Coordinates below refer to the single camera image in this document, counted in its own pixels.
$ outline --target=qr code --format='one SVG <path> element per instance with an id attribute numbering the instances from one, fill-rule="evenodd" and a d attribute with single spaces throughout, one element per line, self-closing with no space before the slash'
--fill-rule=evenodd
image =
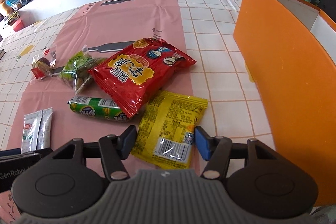
<path id="1" fill-rule="evenodd" d="M 187 144 L 192 145 L 193 142 L 194 142 L 194 134 L 190 133 L 190 132 L 186 132 L 184 134 L 183 143 L 187 143 Z"/>

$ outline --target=green snack package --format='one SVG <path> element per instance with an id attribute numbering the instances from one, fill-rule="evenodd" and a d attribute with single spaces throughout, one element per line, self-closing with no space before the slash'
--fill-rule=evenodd
<path id="1" fill-rule="evenodd" d="M 110 99 L 75 96 L 68 102 L 73 112 L 89 117 L 127 122 L 129 119 L 117 104 Z"/>
<path id="2" fill-rule="evenodd" d="M 83 49 L 71 57 L 59 74 L 69 87 L 73 88 L 75 94 L 79 94 L 84 86 L 93 81 L 92 76 L 87 72 L 89 69 L 99 65 L 105 58 L 92 58 L 86 45 Z"/>

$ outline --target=barcode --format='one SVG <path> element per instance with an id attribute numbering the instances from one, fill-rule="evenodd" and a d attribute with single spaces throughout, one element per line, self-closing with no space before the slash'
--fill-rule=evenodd
<path id="1" fill-rule="evenodd" d="M 70 101 L 73 103 L 80 103 L 80 104 L 88 105 L 91 99 L 92 97 L 75 96 Z"/>
<path id="2" fill-rule="evenodd" d="M 190 148 L 190 144 L 159 138 L 154 154 L 170 160 L 186 163 L 189 158 Z"/>
<path id="3" fill-rule="evenodd" d="M 110 99 L 101 99 L 98 103 L 98 106 L 118 107 L 118 105 L 115 103 L 115 101 L 110 100 Z"/>

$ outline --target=white checkered tablecloth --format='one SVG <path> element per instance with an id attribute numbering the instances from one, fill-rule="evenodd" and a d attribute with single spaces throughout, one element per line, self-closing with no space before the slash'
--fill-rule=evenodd
<path id="1" fill-rule="evenodd" d="M 211 135 L 234 142 L 257 138 L 274 149 L 268 119 L 256 85 L 249 80 L 243 56 L 233 38 L 242 0 L 178 0 L 195 96 L 209 100 L 201 126 Z M 78 9 L 50 17 L 0 42 L 0 143 L 6 149 L 22 93 L 31 79 L 32 57 L 53 43 L 64 23 Z M 18 56 L 28 46 L 32 51 Z M 243 167 L 232 160 L 228 174 Z"/>

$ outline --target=yellow snack package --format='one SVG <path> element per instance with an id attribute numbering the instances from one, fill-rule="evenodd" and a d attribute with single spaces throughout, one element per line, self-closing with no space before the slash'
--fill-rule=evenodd
<path id="1" fill-rule="evenodd" d="M 160 91 L 147 105 L 131 153 L 164 169 L 189 168 L 194 128 L 208 100 Z"/>

